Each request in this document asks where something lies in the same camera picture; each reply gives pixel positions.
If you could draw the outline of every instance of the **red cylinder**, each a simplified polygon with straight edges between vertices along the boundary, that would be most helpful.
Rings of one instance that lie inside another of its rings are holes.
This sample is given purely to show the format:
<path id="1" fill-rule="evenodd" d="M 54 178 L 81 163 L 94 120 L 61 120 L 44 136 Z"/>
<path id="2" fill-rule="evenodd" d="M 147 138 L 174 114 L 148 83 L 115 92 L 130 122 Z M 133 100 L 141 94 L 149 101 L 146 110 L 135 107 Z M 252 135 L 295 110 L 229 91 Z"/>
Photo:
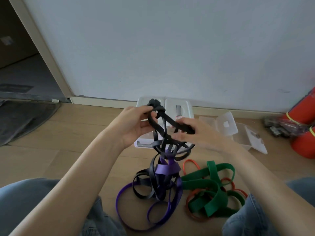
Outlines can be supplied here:
<path id="1" fill-rule="evenodd" d="M 315 120 L 315 87 L 281 118 L 311 124 Z"/>
<path id="2" fill-rule="evenodd" d="M 315 126 L 291 142 L 292 149 L 301 156 L 315 159 Z"/>

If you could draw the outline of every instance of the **hand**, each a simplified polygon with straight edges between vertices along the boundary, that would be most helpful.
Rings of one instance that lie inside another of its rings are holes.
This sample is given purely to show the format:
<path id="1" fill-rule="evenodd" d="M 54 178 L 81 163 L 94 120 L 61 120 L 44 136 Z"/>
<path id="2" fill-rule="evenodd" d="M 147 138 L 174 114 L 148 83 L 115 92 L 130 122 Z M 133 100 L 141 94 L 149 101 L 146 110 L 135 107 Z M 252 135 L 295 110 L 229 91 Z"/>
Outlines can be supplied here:
<path id="1" fill-rule="evenodd" d="M 210 150 L 228 152 L 231 147 L 238 145 L 219 132 L 215 131 L 209 124 L 193 118 L 180 118 L 176 122 L 190 125 L 195 129 L 195 134 L 184 132 L 174 133 L 172 138 L 181 142 L 190 142 Z"/>
<path id="2" fill-rule="evenodd" d="M 138 137 L 153 131 L 153 127 L 147 121 L 147 113 L 153 109 L 152 106 L 127 107 L 125 108 L 106 128 L 112 131 L 121 141 L 122 147 L 125 149 L 133 144 Z M 157 122 L 156 112 L 151 112 L 152 118 Z"/>

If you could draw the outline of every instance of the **jeans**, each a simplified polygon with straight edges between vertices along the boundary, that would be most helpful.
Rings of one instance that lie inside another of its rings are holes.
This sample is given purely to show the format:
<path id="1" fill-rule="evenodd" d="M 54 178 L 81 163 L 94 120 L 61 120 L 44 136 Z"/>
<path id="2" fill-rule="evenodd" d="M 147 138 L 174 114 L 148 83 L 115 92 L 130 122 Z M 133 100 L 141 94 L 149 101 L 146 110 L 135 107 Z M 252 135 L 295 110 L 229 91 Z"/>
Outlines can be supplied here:
<path id="1" fill-rule="evenodd" d="M 0 236 L 9 235 L 58 182 L 28 179 L 0 188 Z M 294 180 L 288 186 L 315 206 L 315 178 Z M 227 219 L 222 233 L 223 236 L 278 235 L 252 194 L 245 205 Z M 94 235 L 126 235 L 121 223 L 104 213 L 100 197 L 94 202 L 80 233 L 80 236 Z"/>

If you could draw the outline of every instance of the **door frame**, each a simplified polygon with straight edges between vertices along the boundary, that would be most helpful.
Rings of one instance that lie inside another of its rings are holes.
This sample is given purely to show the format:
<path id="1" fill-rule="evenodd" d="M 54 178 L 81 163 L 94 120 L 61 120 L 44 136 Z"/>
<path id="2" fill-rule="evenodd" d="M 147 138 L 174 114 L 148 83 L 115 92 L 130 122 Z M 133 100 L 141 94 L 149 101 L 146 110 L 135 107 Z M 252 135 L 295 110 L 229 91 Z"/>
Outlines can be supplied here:
<path id="1" fill-rule="evenodd" d="M 37 25 L 35 24 L 30 12 L 28 11 L 23 0 L 9 0 L 13 6 L 15 12 L 20 18 L 22 24 L 24 25 L 26 31 L 34 42 L 37 50 L 45 61 L 48 69 L 56 80 L 58 86 L 60 87 L 62 93 L 66 98 L 73 97 L 74 94 L 65 80 L 59 66 L 57 65 L 52 53 L 50 52 L 43 36 L 41 35 Z"/>

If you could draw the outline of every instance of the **gray rug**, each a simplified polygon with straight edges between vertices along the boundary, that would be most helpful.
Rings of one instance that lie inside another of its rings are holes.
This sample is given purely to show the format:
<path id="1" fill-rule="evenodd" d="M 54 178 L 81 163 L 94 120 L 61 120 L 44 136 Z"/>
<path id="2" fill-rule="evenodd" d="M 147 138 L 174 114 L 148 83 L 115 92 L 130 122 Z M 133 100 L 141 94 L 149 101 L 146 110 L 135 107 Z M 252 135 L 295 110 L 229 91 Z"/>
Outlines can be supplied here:
<path id="1" fill-rule="evenodd" d="M 0 100 L 0 146 L 34 131 L 59 107 L 60 103 Z"/>

